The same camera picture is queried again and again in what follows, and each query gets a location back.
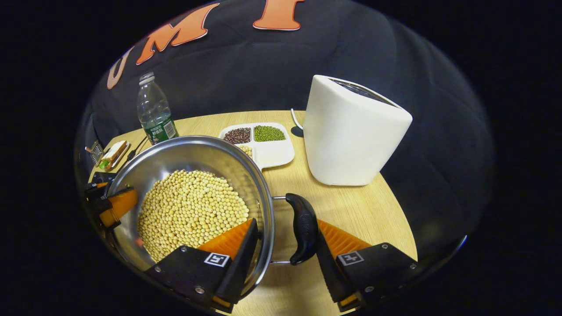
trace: plastic water bottle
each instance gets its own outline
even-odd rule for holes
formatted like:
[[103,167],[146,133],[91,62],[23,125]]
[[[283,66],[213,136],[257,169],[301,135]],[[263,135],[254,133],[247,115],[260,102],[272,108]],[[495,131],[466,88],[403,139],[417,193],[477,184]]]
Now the plastic water bottle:
[[140,91],[137,96],[137,114],[148,140],[153,144],[178,136],[172,119],[168,100],[164,92],[154,82],[154,73],[140,78]]

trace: metal grater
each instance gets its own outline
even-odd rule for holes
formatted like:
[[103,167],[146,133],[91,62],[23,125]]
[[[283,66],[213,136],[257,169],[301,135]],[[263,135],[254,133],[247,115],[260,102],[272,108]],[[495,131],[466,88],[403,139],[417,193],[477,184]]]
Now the metal grater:
[[92,151],[90,152],[90,158],[94,162],[94,165],[97,166],[103,157],[103,150],[102,146],[99,145],[99,141],[95,141],[92,145]]

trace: sandwich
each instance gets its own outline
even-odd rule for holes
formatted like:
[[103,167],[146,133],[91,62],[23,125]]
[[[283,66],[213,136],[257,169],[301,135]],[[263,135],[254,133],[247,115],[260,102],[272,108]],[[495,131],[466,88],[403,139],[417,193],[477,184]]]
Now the sandwich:
[[115,143],[107,154],[105,154],[99,161],[99,167],[103,170],[109,170],[113,166],[114,162],[121,156],[123,151],[127,148],[127,141],[120,141]]

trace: pot handle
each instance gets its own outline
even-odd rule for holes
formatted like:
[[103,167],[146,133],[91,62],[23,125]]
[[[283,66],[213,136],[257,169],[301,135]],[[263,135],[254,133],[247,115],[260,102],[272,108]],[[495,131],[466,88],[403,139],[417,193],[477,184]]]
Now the pot handle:
[[273,200],[286,200],[294,211],[293,231],[297,239],[297,251],[289,261],[272,261],[271,263],[291,263],[297,265],[309,260],[316,253],[318,240],[318,221],[312,205],[302,196],[287,193],[285,196],[275,196]]

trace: white appliance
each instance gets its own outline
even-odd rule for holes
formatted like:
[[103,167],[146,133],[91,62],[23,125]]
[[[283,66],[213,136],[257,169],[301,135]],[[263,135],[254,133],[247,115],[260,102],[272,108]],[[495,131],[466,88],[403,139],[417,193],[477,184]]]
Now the white appliance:
[[328,185],[369,184],[411,122],[410,113],[377,92],[315,75],[303,123],[310,172]]

